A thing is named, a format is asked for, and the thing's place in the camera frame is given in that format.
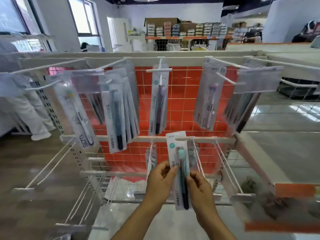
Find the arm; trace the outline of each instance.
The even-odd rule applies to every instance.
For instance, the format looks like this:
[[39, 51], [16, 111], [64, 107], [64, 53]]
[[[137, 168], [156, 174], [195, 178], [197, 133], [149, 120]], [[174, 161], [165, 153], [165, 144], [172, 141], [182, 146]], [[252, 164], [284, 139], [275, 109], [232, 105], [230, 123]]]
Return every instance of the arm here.
[[111, 240], [142, 240], [153, 218], [169, 197], [177, 174], [177, 167], [170, 169], [169, 161], [160, 163], [149, 174], [146, 195]]
[[210, 183], [199, 172], [190, 172], [187, 183], [198, 223], [210, 240], [236, 240], [218, 214]]

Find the right hand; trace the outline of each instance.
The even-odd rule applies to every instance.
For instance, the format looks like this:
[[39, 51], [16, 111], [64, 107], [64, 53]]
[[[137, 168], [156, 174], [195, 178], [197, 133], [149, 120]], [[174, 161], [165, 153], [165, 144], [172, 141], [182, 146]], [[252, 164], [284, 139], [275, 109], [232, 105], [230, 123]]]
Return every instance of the right hand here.
[[211, 185], [200, 172], [191, 171], [186, 180], [198, 223], [206, 230], [212, 221], [219, 218]]

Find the left hand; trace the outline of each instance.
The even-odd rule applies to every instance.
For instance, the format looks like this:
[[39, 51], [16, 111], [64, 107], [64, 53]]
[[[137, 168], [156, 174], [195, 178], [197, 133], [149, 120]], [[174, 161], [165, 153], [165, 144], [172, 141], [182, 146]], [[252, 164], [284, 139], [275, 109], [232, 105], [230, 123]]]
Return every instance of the left hand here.
[[177, 166], [170, 169], [169, 161], [164, 161], [149, 174], [143, 202], [154, 209], [156, 213], [161, 210], [170, 195], [177, 170]]

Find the gray floor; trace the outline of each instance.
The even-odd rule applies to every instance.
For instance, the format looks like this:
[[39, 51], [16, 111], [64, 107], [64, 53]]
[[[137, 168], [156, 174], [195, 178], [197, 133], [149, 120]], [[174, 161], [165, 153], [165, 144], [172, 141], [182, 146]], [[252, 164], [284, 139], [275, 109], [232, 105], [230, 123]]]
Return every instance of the gray floor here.
[[[12, 191], [26, 187], [62, 147], [57, 131], [41, 141], [31, 141], [30, 136], [0, 138], [0, 239], [52, 239], [56, 233], [54, 224], [65, 222], [86, 184], [79, 177], [79, 167], [71, 154], [34, 192]], [[53, 166], [49, 166], [44, 175]], [[74, 222], [80, 221], [90, 197], [88, 193]], [[98, 209], [95, 202], [89, 223], [94, 222]], [[74, 239], [87, 239], [87, 236], [88, 233], [75, 234]]]

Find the dark ceiling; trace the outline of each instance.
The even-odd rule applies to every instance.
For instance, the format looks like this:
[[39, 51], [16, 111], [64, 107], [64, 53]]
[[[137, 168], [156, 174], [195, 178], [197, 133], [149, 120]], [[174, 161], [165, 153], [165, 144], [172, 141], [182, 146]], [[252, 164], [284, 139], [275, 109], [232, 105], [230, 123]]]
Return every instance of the dark ceiling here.
[[225, 16], [228, 13], [233, 12], [244, 12], [257, 7], [269, 5], [271, 0], [263, 1], [261, 0], [159, 0], [155, 2], [136, 2], [134, 0], [106, 0], [113, 4], [118, 5], [141, 5], [141, 4], [176, 4], [176, 3], [222, 3], [223, 6], [239, 5], [237, 10], [223, 10], [221, 16]]

